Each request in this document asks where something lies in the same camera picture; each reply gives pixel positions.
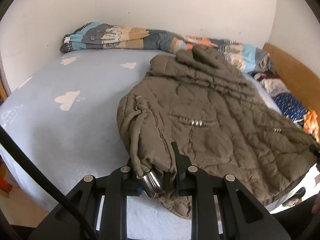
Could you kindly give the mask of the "person right hand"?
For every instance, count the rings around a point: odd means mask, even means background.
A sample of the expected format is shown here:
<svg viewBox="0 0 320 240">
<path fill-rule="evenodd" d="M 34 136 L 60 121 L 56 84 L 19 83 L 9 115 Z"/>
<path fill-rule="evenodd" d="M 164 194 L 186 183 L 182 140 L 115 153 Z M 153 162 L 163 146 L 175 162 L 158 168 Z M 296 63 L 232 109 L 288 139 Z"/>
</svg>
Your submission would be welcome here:
<svg viewBox="0 0 320 240">
<path fill-rule="evenodd" d="M 316 200 L 315 200 L 315 203 L 311 209 L 311 212 L 313 214 L 316 214 L 320 211 L 320 196 L 317 196 Z"/>
</svg>

